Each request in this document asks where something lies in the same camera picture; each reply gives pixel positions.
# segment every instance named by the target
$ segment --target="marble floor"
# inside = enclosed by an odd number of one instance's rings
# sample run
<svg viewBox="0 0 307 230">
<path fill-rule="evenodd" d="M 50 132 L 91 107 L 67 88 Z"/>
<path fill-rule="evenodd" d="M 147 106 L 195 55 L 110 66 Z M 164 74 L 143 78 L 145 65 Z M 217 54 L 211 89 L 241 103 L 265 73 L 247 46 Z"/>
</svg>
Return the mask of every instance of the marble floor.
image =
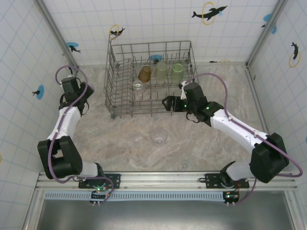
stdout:
<svg viewBox="0 0 307 230">
<path fill-rule="evenodd" d="M 229 90 L 228 111 L 261 130 L 244 68 L 197 65 L 197 72 L 221 76 Z M 188 121 L 183 113 L 133 118 L 124 115 L 112 120 L 105 107 L 104 69 L 83 70 L 95 89 L 88 100 L 90 109 L 80 119 L 73 137 L 84 161 L 100 163 L 105 171 L 208 171 L 250 157 L 231 137 L 206 124 Z M 224 88 L 216 78 L 204 76 L 200 85 L 208 100 L 224 103 Z M 150 138 L 150 132 L 156 127 L 162 127 L 168 134 L 163 144 L 155 144 Z"/>
</svg>

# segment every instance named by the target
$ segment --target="yellow ring decal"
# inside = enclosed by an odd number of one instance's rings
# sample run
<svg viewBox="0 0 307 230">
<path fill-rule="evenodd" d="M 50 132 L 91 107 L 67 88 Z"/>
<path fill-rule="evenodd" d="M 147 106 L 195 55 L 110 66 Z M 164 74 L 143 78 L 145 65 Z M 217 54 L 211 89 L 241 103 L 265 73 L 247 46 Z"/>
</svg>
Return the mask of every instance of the yellow ring decal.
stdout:
<svg viewBox="0 0 307 230">
<path fill-rule="evenodd" d="M 115 24 L 111 27 L 110 31 L 109 31 L 109 35 L 111 35 L 111 30 L 114 28 L 114 27 L 117 27 L 117 34 L 119 33 L 119 25 Z"/>
<path fill-rule="evenodd" d="M 215 16 L 213 17 L 213 20 L 212 20 L 212 22 L 210 22 L 210 23 L 206 23 L 206 22 L 203 20 L 203 14 L 204 14 L 203 10 L 205 9 L 206 5 L 208 5 L 208 4 L 211 4 L 212 6 L 214 6 L 214 4 L 213 4 L 212 2 L 210 2 L 210 1 L 204 4 L 204 6 L 203 6 L 203 8 L 202 8 L 202 14 L 201 14 L 202 23 L 203 23 L 204 25 L 211 25 L 211 24 L 214 22 L 214 20 L 215 20 Z"/>
<path fill-rule="evenodd" d="M 294 66 L 291 65 L 291 59 L 292 59 L 292 57 L 294 56 L 294 53 L 290 56 L 290 58 L 289 58 L 289 67 L 290 67 L 290 68 L 296 67 L 296 66 L 299 64 L 299 62 L 301 61 L 301 57 L 302 57 L 302 56 L 301 56 L 301 52 L 298 51 L 298 54 L 299 54 L 298 62 L 297 62 Z"/>
</svg>

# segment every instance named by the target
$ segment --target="clear glass bowl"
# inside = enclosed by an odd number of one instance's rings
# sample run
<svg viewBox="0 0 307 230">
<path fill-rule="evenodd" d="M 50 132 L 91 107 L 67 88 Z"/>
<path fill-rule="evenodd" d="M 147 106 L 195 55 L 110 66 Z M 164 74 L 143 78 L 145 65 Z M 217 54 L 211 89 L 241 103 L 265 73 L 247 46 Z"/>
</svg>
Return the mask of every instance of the clear glass bowl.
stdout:
<svg viewBox="0 0 307 230">
<path fill-rule="evenodd" d="M 167 132 L 163 128 L 155 128 L 151 131 L 150 137 L 154 143 L 161 144 L 167 139 Z"/>
</svg>

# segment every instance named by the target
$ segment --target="wire dish rack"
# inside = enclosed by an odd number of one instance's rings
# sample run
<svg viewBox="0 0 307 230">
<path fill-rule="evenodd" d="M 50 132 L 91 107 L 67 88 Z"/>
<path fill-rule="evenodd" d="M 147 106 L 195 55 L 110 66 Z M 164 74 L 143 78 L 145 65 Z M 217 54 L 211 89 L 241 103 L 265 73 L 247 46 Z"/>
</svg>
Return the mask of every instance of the wire dish rack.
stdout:
<svg viewBox="0 0 307 230">
<path fill-rule="evenodd" d="M 155 80 L 153 73 L 158 61 L 167 64 L 167 79 Z M 109 39 L 104 93 L 105 105 L 111 117 L 131 117 L 138 114 L 170 113 L 162 100 L 169 95 L 180 96 L 179 81 L 170 79 L 170 71 L 175 63 L 184 67 L 183 80 L 197 74 L 191 41 L 151 42 L 113 45 Z M 142 92 L 135 91 L 133 82 L 138 79 L 144 66 L 151 68 L 151 78 L 144 83 Z"/>
</svg>

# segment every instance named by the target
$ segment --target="white tiled wall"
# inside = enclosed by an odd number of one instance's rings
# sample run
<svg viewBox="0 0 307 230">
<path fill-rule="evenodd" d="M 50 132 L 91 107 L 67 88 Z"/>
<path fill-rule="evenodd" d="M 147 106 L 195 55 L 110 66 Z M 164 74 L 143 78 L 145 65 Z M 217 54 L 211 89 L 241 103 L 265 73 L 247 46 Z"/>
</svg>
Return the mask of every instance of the white tiled wall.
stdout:
<svg viewBox="0 0 307 230">
<path fill-rule="evenodd" d="M 296 181 L 307 211 L 307 1 L 289 1 L 277 28 L 253 66 L 255 84 L 269 130 L 283 137 L 289 155 L 305 170 Z M 292 42 L 301 54 L 294 68 L 289 67 Z"/>
<path fill-rule="evenodd" d="M 227 6 L 211 25 L 202 18 L 205 0 L 46 0 L 67 42 L 79 44 L 73 52 L 80 65 L 106 63 L 107 39 L 112 25 L 124 32 L 120 44 L 191 40 L 196 61 L 247 61 L 277 0 L 213 0 Z M 204 13 L 213 6 L 208 4 Z"/>
<path fill-rule="evenodd" d="M 42 169 L 37 144 L 58 118 L 54 74 L 64 62 L 32 0 L 0 1 L 0 230 L 23 225 Z"/>
</svg>

